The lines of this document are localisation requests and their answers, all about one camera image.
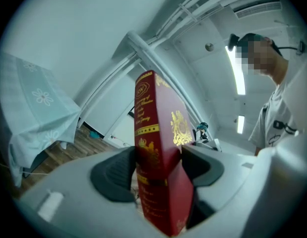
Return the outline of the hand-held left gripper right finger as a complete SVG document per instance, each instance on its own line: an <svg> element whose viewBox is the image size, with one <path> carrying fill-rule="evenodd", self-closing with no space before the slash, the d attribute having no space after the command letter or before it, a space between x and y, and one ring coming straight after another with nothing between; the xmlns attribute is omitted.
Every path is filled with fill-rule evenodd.
<svg viewBox="0 0 307 238"><path fill-rule="evenodd" d="M182 166L193 184L186 228L195 227L226 206L244 184L255 162L255 156L183 146Z"/></svg>

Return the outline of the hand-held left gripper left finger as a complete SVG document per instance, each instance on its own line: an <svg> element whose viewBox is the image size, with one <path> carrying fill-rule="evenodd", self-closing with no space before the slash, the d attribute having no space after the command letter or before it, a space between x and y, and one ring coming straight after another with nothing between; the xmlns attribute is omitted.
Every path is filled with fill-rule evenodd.
<svg viewBox="0 0 307 238"><path fill-rule="evenodd" d="M35 184L18 208L44 235L152 235L130 191L134 148L67 162Z"/></svg>

